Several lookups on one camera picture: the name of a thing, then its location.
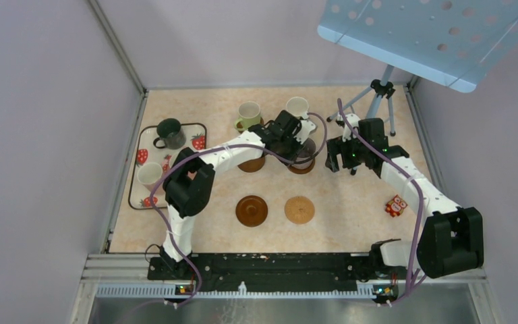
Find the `red owl figurine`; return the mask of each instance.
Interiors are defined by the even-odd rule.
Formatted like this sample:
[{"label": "red owl figurine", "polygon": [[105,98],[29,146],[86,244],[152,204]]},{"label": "red owl figurine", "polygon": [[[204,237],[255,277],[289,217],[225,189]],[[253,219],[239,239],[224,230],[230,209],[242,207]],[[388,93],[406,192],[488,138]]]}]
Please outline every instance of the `red owl figurine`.
[{"label": "red owl figurine", "polygon": [[408,204],[400,196],[396,195],[386,203],[386,212],[390,216],[396,217],[402,215],[406,207],[408,207]]}]

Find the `beige table surface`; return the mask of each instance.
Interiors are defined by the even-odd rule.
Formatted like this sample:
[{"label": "beige table surface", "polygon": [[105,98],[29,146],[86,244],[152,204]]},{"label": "beige table surface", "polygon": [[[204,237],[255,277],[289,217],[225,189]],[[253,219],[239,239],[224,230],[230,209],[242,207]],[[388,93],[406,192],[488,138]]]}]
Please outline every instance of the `beige table surface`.
[{"label": "beige table surface", "polygon": [[[317,86],[286,88],[216,88],[150,91],[140,129],[157,125],[162,119],[174,117],[182,123],[199,122],[208,130],[207,147],[226,142],[238,135],[233,129],[237,108],[245,101],[255,101],[262,108],[265,121],[274,119],[291,97],[304,97],[310,111],[326,118],[336,111],[337,98],[346,103],[364,86]],[[401,86],[393,96],[397,135],[390,145],[400,144],[428,177],[424,154]],[[372,94],[355,106],[364,117]],[[388,107],[383,100],[378,117],[386,118]],[[311,138],[319,145],[323,131]],[[336,124],[328,124],[328,137],[342,134]],[[316,159],[316,166],[306,175],[297,175],[273,157],[256,173],[238,168],[216,178],[210,202],[197,215],[192,236],[194,252],[367,252],[370,245],[389,238],[410,239],[415,213],[407,209],[392,218],[384,204],[396,192],[374,172],[359,168],[355,176],[347,170],[332,173],[324,167],[326,148]],[[137,211],[128,205],[132,169],[113,234],[110,252],[144,252],[149,244],[162,244],[165,224],[153,210]],[[235,216],[235,206],[244,196],[261,196],[268,204],[266,221],[258,227],[245,227]],[[284,206],[293,196],[307,196],[315,205],[311,222],[296,225],[285,217]]]}]

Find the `brown coaster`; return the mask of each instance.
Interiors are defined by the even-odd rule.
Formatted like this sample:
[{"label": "brown coaster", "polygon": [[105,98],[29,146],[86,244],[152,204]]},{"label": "brown coaster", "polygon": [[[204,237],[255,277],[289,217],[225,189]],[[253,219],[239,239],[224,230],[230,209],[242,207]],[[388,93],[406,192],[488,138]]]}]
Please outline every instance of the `brown coaster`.
[{"label": "brown coaster", "polygon": [[259,159],[243,162],[237,167],[240,168],[243,172],[252,173],[261,170],[263,165],[265,165],[265,157],[260,157]]},{"label": "brown coaster", "polygon": [[268,212],[265,200],[257,196],[244,197],[235,208],[237,219],[247,227],[261,225],[267,218]]},{"label": "brown coaster", "polygon": [[[259,123],[261,123],[261,125],[264,125],[264,124],[265,124],[265,121],[263,120],[263,117],[261,117],[261,121],[259,121]],[[237,123],[237,125],[236,125],[236,126],[237,126],[237,128],[241,128],[241,123]],[[244,131],[243,131],[243,130],[238,130],[238,132],[239,132],[240,134],[243,134],[243,132],[244,132]]]},{"label": "brown coaster", "polygon": [[295,224],[308,223],[314,217],[314,205],[307,197],[293,197],[285,203],[285,215]]},{"label": "brown coaster", "polygon": [[313,170],[315,162],[316,162],[316,159],[313,159],[313,161],[311,162],[311,165],[309,165],[309,167],[306,168],[306,169],[297,169],[296,167],[294,167],[292,165],[290,165],[288,167],[288,169],[289,169],[290,172],[293,172],[293,173],[296,173],[296,174],[306,174],[306,173],[311,172],[311,170]]}]

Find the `mug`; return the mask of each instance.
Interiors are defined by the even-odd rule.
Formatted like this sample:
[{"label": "mug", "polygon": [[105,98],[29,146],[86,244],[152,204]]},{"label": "mug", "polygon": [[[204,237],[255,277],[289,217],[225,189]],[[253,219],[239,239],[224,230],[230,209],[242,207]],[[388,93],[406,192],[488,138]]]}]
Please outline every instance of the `mug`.
[{"label": "mug", "polygon": [[[316,143],[310,139],[307,138],[305,141],[305,144],[303,145],[303,149],[299,152],[299,156],[297,157],[297,162],[305,161],[306,159],[309,159],[316,153]],[[306,163],[299,163],[299,164],[293,164],[291,165],[295,169],[304,170],[311,166],[314,160],[308,161]]]},{"label": "mug", "polygon": [[239,106],[237,113],[239,118],[235,121],[233,127],[240,132],[261,123],[261,107],[259,107],[258,103],[253,101],[243,103]]},{"label": "mug", "polygon": [[[181,123],[177,119],[164,119],[158,124],[156,133],[158,133],[158,138],[154,140],[153,144],[157,149],[177,150],[185,144],[185,134],[181,129]],[[163,145],[159,146],[159,141],[163,141]]]},{"label": "mug", "polygon": [[[150,192],[156,186],[156,182],[162,178],[164,175],[164,170],[159,163],[155,162],[147,162],[143,164],[139,169],[136,175],[138,182],[141,183],[146,189]],[[158,190],[156,190],[156,194],[163,194],[164,188],[160,186]]]},{"label": "mug", "polygon": [[287,111],[299,119],[308,119],[309,102],[303,97],[293,97],[287,101]]}]

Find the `strawberry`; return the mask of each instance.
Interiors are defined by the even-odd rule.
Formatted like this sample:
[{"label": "strawberry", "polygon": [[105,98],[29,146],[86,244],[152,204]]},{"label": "strawberry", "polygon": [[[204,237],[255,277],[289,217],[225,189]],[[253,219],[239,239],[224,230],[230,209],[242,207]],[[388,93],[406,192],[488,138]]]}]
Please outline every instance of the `strawberry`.
[{"label": "strawberry", "polygon": [[195,135],[192,138],[192,146],[198,151],[205,149],[205,136],[203,134]]},{"label": "strawberry", "polygon": [[145,148],[138,150],[138,153],[136,153],[136,165],[139,167],[142,164],[146,162],[148,159],[148,150]]},{"label": "strawberry", "polygon": [[164,158],[164,165],[162,165],[162,169],[164,170],[164,173],[168,172],[170,167],[169,167],[169,161],[171,160],[171,155],[166,155],[166,157]]},{"label": "strawberry", "polygon": [[[158,198],[154,197],[154,203],[158,203]],[[142,207],[149,207],[151,206],[150,204],[150,197],[146,197],[144,198],[143,201],[140,201],[140,205],[142,205]]]}]

